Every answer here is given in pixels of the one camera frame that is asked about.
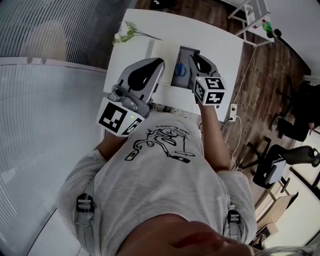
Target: strap buckle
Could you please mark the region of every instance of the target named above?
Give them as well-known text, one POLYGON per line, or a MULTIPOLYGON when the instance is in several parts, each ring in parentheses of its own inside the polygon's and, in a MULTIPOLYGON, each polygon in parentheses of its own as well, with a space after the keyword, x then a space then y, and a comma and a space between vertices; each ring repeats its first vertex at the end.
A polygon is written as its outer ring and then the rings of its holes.
POLYGON ((236 210, 228 211, 227 219, 229 224, 239 224, 241 222, 240 215, 236 210))
POLYGON ((76 199, 76 211, 79 213, 94 213, 94 200, 92 196, 83 193, 76 199))

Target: person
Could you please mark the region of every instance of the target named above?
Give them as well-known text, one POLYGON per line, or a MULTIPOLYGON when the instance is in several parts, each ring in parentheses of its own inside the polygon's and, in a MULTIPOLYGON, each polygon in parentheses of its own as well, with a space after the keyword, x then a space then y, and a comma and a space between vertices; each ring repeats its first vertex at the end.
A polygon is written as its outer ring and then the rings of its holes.
MULTIPOLYGON (((287 77, 291 91, 293 92, 292 81, 287 77)), ((311 86, 303 82, 299 86, 298 93, 293 92, 293 113, 294 124, 286 121, 283 117, 276 114, 271 123, 271 131, 276 129, 279 136, 283 139, 287 136, 293 140, 304 142, 309 131, 314 131, 320 125, 320 115, 318 114, 318 100, 320 96, 320 86, 311 86)))
POLYGON ((215 108, 199 107, 203 144, 191 120, 152 112, 128 140, 109 133, 76 164, 56 202, 76 238, 77 197, 93 180, 101 255, 253 255, 247 244, 257 223, 249 181, 230 171, 215 108), (235 234, 230 212, 239 215, 235 234))

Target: gray t-shirt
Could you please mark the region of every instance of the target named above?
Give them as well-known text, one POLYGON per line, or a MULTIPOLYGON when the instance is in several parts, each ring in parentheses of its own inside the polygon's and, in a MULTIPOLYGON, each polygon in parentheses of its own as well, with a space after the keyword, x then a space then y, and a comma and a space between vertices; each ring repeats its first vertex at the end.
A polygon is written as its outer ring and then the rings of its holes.
POLYGON ((204 158, 196 124, 171 113, 152 113, 110 161, 94 150, 75 166, 56 203, 74 235, 76 200, 92 179, 105 256, 114 256, 139 224, 168 213, 206 223, 228 237, 228 210, 235 207, 242 242, 249 243, 257 231, 248 179, 238 171, 216 174, 204 158))

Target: graphic print on t-shirt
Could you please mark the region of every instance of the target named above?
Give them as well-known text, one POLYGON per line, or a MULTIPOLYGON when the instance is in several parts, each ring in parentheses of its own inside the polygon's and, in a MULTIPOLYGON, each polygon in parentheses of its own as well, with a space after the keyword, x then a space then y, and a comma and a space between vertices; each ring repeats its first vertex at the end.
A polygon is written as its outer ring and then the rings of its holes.
POLYGON ((140 139, 134 142, 133 151, 125 158, 126 161, 132 161, 140 153, 143 145, 153 147, 159 145, 168 158, 190 163, 190 160, 185 157, 194 157, 195 154, 186 152, 186 141, 188 141, 187 134, 184 130, 172 125, 160 125, 158 129, 150 130, 146 133, 146 139, 140 139), (182 140, 182 150, 175 150, 171 152, 170 146, 181 146, 177 142, 182 140))

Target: white cable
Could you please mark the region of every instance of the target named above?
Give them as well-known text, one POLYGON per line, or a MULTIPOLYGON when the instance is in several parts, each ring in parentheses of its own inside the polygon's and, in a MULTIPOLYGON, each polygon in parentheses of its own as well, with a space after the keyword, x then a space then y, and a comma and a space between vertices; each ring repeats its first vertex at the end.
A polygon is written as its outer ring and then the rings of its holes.
POLYGON ((241 118, 240 116, 236 115, 235 118, 239 118, 239 121, 240 121, 240 137, 239 137, 239 142, 238 142, 238 145, 236 146, 235 150, 233 151, 232 153, 232 156, 231 156, 231 159, 232 161, 234 162, 234 167, 231 171, 233 171, 235 168, 236 168, 236 161, 234 160, 234 154, 235 152, 237 151, 237 149, 239 148, 239 145, 240 145, 240 140, 241 140, 241 135, 242 135, 242 123, 241 123, 241 118))
POLYGON ((246 71, 245 71, 245 73, 244 73, 244 75, 243 75, 243 78, 242 78, 242 80, 241 80, 239 90, 238 90, 238 92, 236 93, 236 95, 235 95, 235 97, 234 97, 233 104, 235 104, 235 102, 236 102, 236 98, 237 98, 237 96, 238 96, 238 94, 239 94, 239 92, 240 92, 240 90, 241 90, 242 83, 243 83, 243 81, 244 81, 244 79, 245 79, 245 77, 246 77, 246 74, 247 74, 248 70, 249 70, 250 63, 251 63, 252 59, 254 58, 254 55, 255 55, 256 50, 257 50, 257 48, 255 48, 254 51, 253 51, 253 53, 252 53, 251 59, 250 59, 249 64, 248 64, 248 67, 246 68, 246 71))

